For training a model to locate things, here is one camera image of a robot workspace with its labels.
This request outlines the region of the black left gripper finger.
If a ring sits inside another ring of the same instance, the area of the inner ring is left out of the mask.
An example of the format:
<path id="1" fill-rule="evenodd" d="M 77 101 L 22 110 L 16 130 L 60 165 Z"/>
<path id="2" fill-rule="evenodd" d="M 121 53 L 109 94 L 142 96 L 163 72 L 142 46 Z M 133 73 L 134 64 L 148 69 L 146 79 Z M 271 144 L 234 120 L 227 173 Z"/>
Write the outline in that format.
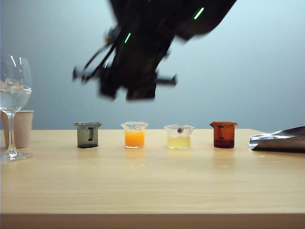
<path id="1" fill-rule="evenodd" d="M 82 78 L 83 73 L 84 73 L 83 68 L 75 66 L 72 71 L 72 80 L 76 81 L 78 78 Z"/>
<path id="2" fill-rule="evenodd" d="M 176 81 L 176 75 L 174 74 L 171 77 L 158 77 L 156 79 L 156 84 L 157 85 L 165 85 L 165 86 L 176 86 L 177 81 Z"/>

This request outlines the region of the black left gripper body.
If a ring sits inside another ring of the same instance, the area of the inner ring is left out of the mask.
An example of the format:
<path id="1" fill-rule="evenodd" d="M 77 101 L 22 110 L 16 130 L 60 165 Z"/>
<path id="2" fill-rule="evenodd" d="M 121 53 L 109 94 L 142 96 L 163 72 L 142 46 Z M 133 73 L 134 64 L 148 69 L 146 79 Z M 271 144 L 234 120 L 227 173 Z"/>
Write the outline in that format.
<path id="1" fill-rule="evenodd" d="M 100 94 L 115 99 L 121 87 L 127 90 L 126 100 L 146 100 L 155 98 L 157 65 L 144 72 L 122 71 L 119 68 L 98 66 Z"/>

